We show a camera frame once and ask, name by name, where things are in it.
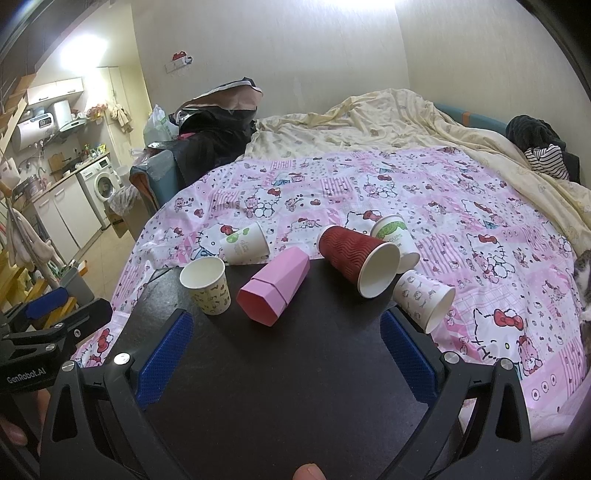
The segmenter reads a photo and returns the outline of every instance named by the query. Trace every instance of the yellow patterned paper cup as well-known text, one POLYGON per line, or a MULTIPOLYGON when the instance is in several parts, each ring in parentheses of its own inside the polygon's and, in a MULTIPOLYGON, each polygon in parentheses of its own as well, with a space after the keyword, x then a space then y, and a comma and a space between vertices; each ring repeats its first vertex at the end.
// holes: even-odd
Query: yellow patterned paper cup
POLYGON ((232 302, 226 265, 218 257, 193 260, 183 268, 180 281, 206 315, 220 315, 232 302))

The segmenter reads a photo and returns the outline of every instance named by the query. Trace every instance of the red object on wall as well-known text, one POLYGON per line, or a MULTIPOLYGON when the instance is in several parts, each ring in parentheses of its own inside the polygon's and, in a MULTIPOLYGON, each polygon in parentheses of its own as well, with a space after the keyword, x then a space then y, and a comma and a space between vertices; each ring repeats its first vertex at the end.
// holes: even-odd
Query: red object on wall
POLYGON ((184 50, 181 50, 180 52, 175 53, 173 55, 173 61, 178 60, 178 59, 180 59, 182 57, 186 57, 186 56, 187 56, 187 52, 185 52, 184 50))

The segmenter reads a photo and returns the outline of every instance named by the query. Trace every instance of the kitchen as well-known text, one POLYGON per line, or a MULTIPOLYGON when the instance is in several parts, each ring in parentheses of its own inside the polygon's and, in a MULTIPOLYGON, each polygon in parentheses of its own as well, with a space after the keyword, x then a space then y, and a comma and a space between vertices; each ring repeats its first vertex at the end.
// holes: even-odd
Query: kitchen
POLYGON ((127 182, 152 110, 128 9, 104 5, 83 20, 21 78, 12 125, 0 124, 0 177, 12 177, 15 208, 64 262, 96 257, 85 280, 107 297, 134 242, 112 232, 105 202, 127 182))

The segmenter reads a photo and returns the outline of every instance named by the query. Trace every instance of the human hand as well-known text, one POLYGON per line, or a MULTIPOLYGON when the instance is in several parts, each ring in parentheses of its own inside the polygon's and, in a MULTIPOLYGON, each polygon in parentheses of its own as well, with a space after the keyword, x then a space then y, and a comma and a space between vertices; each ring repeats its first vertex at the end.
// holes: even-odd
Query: human hand
POLYGON ((293 480, 326 480, 326 477, 315 463, 307 463, 299 467, 293 480))
MULTIPOLYGON (((43 390, 37 391, 37 410, 39 412, 39 421, 41 422, 41 428, 45 423, 45 415, 47 414, 47 407, 49 405, 50 395, 49 392, 44 388, 43 390)), ((23 432, 22 428, 9 422, 4 415, 0 414, 0 428, 4 430, 4 433, 8 437, 8 440, 13 445, 18 447, 24 447, 28 443, 27 436, 23 432)), ((41 455, 41 442, 37 445, 37 453, 41 455)))

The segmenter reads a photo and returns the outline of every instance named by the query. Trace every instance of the pink bedsheet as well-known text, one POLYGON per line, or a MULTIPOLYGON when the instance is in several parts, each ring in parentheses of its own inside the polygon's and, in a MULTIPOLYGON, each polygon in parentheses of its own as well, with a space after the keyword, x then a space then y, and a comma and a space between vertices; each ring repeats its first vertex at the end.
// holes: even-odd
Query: pink bedsheet
POLYGON ((433 332, 439 348, 487 364, 510 358, 527 406, 556 412, 586 373, 570 244, 491 170, 450 147, 214 170, 148 222, 113 295, 113 321, 75 359, 102 363, 156 269, 219 255, 220 238, 255 220, 271 257, 296 245, 318 258, 325 225, 369 233, 392 212, 421 251, 417 270, 457 289, 433 332))

